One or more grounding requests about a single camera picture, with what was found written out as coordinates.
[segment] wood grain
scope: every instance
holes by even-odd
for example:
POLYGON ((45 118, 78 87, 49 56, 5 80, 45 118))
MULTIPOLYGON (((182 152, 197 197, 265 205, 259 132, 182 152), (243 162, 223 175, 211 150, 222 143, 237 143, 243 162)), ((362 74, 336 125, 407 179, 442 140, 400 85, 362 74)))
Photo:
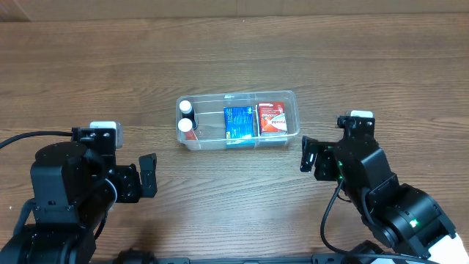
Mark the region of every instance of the wood grain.
MULTIPOLYGON (((181 95, 291 89, 301 134, 337 140, 336 114, 369 109, 403 183, 427 191, 469 241, 469 15, 348 15, 0 24, 0 139, 119 120, 118 164, 158 155, 158 194, 116 205, 95 259, 134 247, 159 257, 327 252, 319 236, 333 183, 299 172, 285 148, 188 152, 176 140, 181 95)), ((0 246, 33 196, 41 147, 0 151, 0 246)), ((371 238, 352 205, 326 228, 351 249, 371 238)))
POLYGON ((469 12, 466 0, 15 0, 31 21, 469 12))
POLYGON ((0 0, 0 22, 29 21, 28 15, 12 0, 0 0))

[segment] black cable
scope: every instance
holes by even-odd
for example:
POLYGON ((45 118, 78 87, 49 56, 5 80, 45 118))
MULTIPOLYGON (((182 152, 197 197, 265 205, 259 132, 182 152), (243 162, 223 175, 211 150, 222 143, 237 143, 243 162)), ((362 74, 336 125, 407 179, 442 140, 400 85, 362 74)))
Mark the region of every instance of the black cable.
POLYGON ((369 258, 382 258, 382 259, 391 259, 391 260, 406 260, 406 261, 413 261, 417 263, 426 263, 426 264, 438 264, 434 261, 431 260, 423 260, 419 257, 411 257, 411 256, 403 256, 400 254, 359 254, 359 253, 353 253, 349 252, 343 249, 337 249, 335 246, 332 246, 329 244, 328 240, 325 238, 324 234, 324 229, 325 229, 325 222, 328 219, 330 209, 332 209, 332 205, 334 204, 334 201, 336 200, 337 196, 339 195, 339 192, 344 185, 344 181, 342 180, 336 187, 336 190, 334 191, 334 194, 330 198, 330 202, 328 204, 328 207, 326 208, 324 212, 324 216, 322 217, 321 221, 321 227, 320 227, 320 235, 321 235, 321 240, 327 246, 330 250, 332 250, 335 253, 343 254, 348 257, 369 257, 369 258))
POLYGON ((350 201, 350 200, 348 200, 348 199, 344 199, 344 198, 340 197, 340 194, 337 194, 337 198, 341 199, 341 200, 344 201, 344 202, 352 202, 352 201, 350 201))
POLYGON ((374 224, 374 221, 372 219, 372 216, 370 216, 368 207, 366 206, 366 195, 369 193, 369 188, 362 188, 361 189, 361 207, 363 208, 363 213, 365 214, 366 220, 372 225, 374 224))
POLYGON ((103 229, 104 229, 104 225, 106 224, 107 218, 108 218, 108 212, 105 212, 103 219, 101 219, 100 226, 99 226, 99 227, 97 228, 97 230, 96 230, 96 233, 95 233, 95 240, 97 240, 97 238, 100 237, 101 232, 102 232, 103 229))
POLYGON ((17 140, 24 139, 24 138, 31 137, 31 136, 72 136, 72 135, 73 133, 71 132, 61 132, 61 131, 36 131, 36 132, 22 133, 0 143, 0 149, 17 140))

